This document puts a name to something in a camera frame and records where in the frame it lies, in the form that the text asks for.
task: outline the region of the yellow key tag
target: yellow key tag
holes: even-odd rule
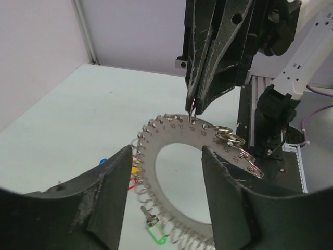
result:
[[[158,223],[154,224],[153,226],[148,226],[147,230],[157,244],[164,245],[167,242],[167,236],[161,229],[160,225],[158,225]]]

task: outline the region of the key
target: key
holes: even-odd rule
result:
[[[148,210],[144,207],[144,206],[141,206],[141,211],[144,213],[144,215],[146,216],[146,223],[149,225],[149,226],[154,226],[158,221],[159,219],[157,218],[156,215],[152,215],[150,212],[148,212]]]

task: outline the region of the white wall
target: white wall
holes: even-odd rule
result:
[[[175,68],[184,38],[186,0],[81,0],[87,24],[103,65],[185,75]],[[252,73],[276,77],[289,62],[314,20],[301,31],[281,57],[255,56]],[[333,54],[311,83],[333,88]]]
[[[69,0],[2,0],[0,131],[88,55]]]

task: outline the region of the purple cable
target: purple cable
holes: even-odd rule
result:
[[[320,90],[316,90],[313,87],[307,85],[306,88],[310,91],[312,91],[313,93],[319,94],[319,95],[325,95],[325,96],[329,96],[329,97],[333,97],[333,94],[329,94]]]
[[[310,142],[308,141],[308,136],[307,136],[307,134],[306,134],[306,130],[305,130],[305,121],[306,121],[308,118],[310,118],[311,116],[313,116],[314,114],[316,114],[316,113],[318,113],[318,112],[320,112],[320,111],[323,111],[323,110],[325,110],[325,109],[328,109],[328,108],[333,108],[333,104],[328,105],[328,106],[326,106],[326,107],[323,107],[323,108],[320,108],[320,109],[316,110],[315,112],[313,112],[313,113],[307,115],[307,116],[302,120],[301,128],[302,128],[302,133],[303,133],[303,137],[304,137],[304,142],[299,144],[300,147],[304,147],[304,146],[310,144]]]

